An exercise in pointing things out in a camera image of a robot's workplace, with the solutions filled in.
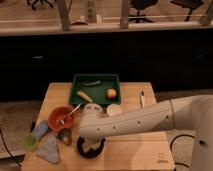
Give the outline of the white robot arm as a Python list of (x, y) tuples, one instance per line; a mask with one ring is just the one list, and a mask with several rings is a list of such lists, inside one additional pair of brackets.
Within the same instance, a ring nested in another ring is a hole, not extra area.
[(77, 150), (81, 156), (98, 156), (109, 136), (194, 130), (189, 171), (213, 171), (213, 95), (170, 99), (109, 117), (88, 107), (83, 108), (78, 126)]

